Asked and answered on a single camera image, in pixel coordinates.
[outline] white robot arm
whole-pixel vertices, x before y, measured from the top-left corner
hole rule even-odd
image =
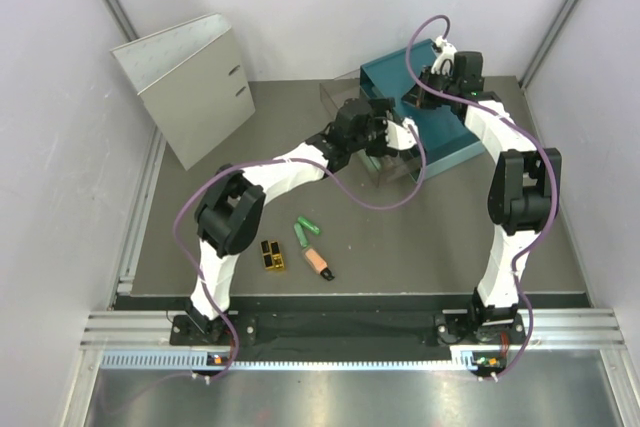
[[[514,256],[538,236],[550,212],[549,178],[534,145],[509,128],[512,122],[499,99],[483,92],[482,56],[477,52],[457,52],[451,44],[436,44],[438,67],[425,68],[424,82],[457,96],[473,96],[481,105],[497,113],[448,103],[452,112],[486,147],[496,163],[488,210],[495,224],[494,240],[484,277],[475,289],[469,308],[474,333],[490,335],[513,325],[517,315],[518,292],[511,262]],[[441,98],[412,89],[404,99],[419,108],[439,108]],[[348,101],[339,109],[336,120],[325,131],[311,137],[282,158],[309,159],[336,172],[347,165],[351,154],[365,149],[382,156],[414,147],[410,119],[392,116],[392,103],[386,99]],[[545,149],[559,185],[560,154]],[[533,185],[527,185],[528,176]],[[217,314],[204,289],[222,311],[229,308],[229,288],[240,252],[254,239],[262,208],[269,201],[298,185],[325,177],[313,165],[287,162],[247,168],[230,174],[221,185],[214,184],[196,211],[200,236],[201,269],[204,281],[198,282],[191,296],[193,307],[207,321]],[[524,271],[527,256],[522,256],[515,275]]]
[[[319,164],[331,172],[336,172],[346,165],[348,156],[361,147],[371,149],[371,153],[394,154],[402,150],[408,150],[416,145],[416,139],[411,133],[410,127],[417,132],[415,123],[411,119],[404,119],[396,123],[387,117],[390,115],[388,102],[378,103],[370,107],[365,101],[354,101],[346,104],[338,114],[336,122],[331,125],[326,133],[320,133],[303,142],[288,154],[277,159],[307,159]],[[357,116],[363,116],[366,121],[358,121]],[[343,142],[340,139],[353,139],[353,129],[361,130],[356,134],[355,141]],[[366,133],[365,139],[358,139],[362,133]],[[325,172],[311,164],[301,162],[286,162],[262,167],[250,167],[241,173],[244,181],[252,186],[259,186],[264,194],[262,206],[285,194],[299,185],[315,182],[325,177]],[[205,210],[201,206],[196,211],[196,220],[200,223]],[[229,288],[233,278],[239,253],[220,256],[218,249],[214,247],[217,242],[200,236],[200,268],[204,281],[199,280],[191,295],[191,303],[195,309],[207,319],[217,317],[213,306],[207,299],[204,289],[209,289],[213,300],[218,307],[225,311],[229,308]]]

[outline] metal extrusion frame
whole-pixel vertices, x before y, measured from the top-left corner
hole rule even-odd
[[[85,423],[97,373],[102,369],[214,370],[207,356],[225,356],[228,347],[169,345],[171,318],[182,312],[94,312],[80,346],[76,378],[60,424]],[[525,313],[523,321],[529,325]],[[534,311],[534,333],[527,350],[597,350],[625,426],[640,426],[638,378],[611,309],[540,309]],[[460,371],[470,365],[474,345],[450,348],[451,361],[420,362],[237,362],[232,370],[412,370]]]
[[[544,62],[544,59],[547,57],[547,54],[560,36],[560,33],[564,29],[565,25],[569,21],[569,18],[571,17],[571,14],[573,14],[576,6],[578,5],[578,2],[580,2],[580,0],[564,0],[564,2],[562,3],[560,10],[551,22],[551,25],[544,35],[542,42],[536,49],[533,58],[525,69],[524,74],[522,75],[522,79],[520,79],[520,86],[522,87],[522,89],[526,89],[531,84],[531,81],[540,69],[542,63]]]

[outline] gray table surface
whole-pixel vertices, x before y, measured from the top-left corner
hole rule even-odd
[[[188,172],[169,147],[164,154],[132,295],[188,295],[195,273],[171,235],[184,202],[226,163],[270,159],[294,148],[330,120],[319,99],[320,81],[252,85],[256,113]],[[514,77],[487,79],[519,125],[531,129],[528,108]],[[486,198],[493,163],[483,154],[429,179],[410,204],[390,212],[365,210],[329,179],[299,187],[268,205],[254,244],[237,264],[232,293],[357,294],[470,293],[487,266],[493,237]],[[339,178],[374,204],[396,202],[414,187],[408,178],[375,187],[353,157]],[[336,279],[326,282],[304,262],[293,232],[302,214],[322,228],[312,244]],[[192,211],[181,226],[198,253]],[[258,242],[279,240],[285,272],[264,270]],[[584,292],[585,284],[562,217],[532,253],[523,278],[528,292]]]

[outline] black mounting base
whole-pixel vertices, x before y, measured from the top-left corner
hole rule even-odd
[[[505,332],[510,344],[524,342],[525,329],[522,317],[516,315],[513,324],[501,329],[474,329],[470,316],[466,311],[440,313],[435,316],[434,324],[441,345],[500,345],[500,334]]]

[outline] yellow battery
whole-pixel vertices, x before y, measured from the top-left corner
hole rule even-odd
[[[262,262],[266,270],[284,270],[284,259],[277,241],[263,240],[260,242]]]

